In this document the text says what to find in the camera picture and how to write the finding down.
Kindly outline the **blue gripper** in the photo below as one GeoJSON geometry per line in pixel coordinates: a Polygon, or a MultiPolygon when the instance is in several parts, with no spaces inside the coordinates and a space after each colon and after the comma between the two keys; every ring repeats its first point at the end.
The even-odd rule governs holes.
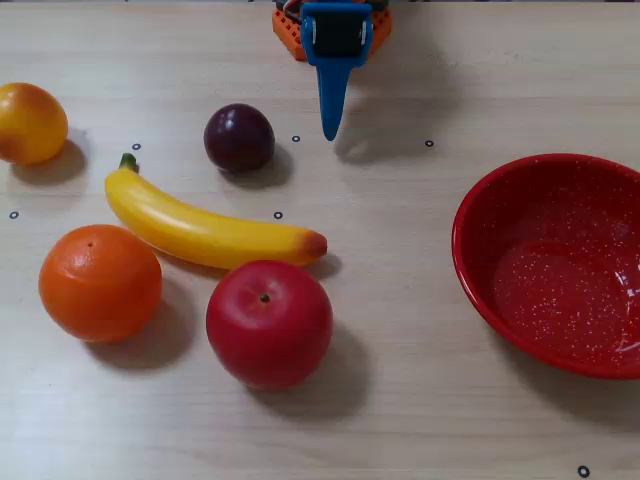
{"type": "MultiPolygon", "coordinates": [[[[301,40],[311,65],[338,62],[360,67],[373,40],[373,8],[358,2],[305,2],[301,9],[301,40]]],[[[341,123],[350,70],[317,68],[322,129],[333,141],[341,123]]]]}

